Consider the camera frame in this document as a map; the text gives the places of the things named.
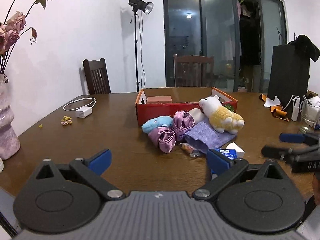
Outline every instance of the wooden chair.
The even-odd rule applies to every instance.
[[[104,58],[101,58],[100,61],[89,61],[85,59],[83,61],[83,68],[90,95],[111,93],[106,61]]]
[[[213,57],[181,56],[174,58],[174,83],[177,87],[204,87],[213,76]]]

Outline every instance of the light stand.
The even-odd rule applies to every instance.
[[[145,14],[149,14],[153,9],[153,3],[144,2],[143,0],[130,0],[129,5],[133,7],[134,12],[134,52],[135,52],[135,60],[136,60],[136,80],[137,80],[137,92],[139,92],[139,77],[138,77],[138,53],[137,53],[137,11],[141,10]]]

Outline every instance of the fluffy blue object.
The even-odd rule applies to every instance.
[[[170,127],[172,126],[173,119],[170,116],[159,116],[154,119],[150,119],[148,122],[141,126],[144,133],[151,133],[151,131],[158,127]]]

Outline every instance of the pink satin bow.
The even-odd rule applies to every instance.
[[[186,111],[177,111],[173,117],[172,129],[168,127],[158,127],[149,133],[149,138],[153,144],[165,153],[170,153],[176,141],[181,141],[184,134],[195,124],[191,114]]]

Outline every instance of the glass cup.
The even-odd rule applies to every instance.
[[[320,107],[303,103],[301,114],[300,131],[303,133],[313,132],[316,123],[320,118]]]

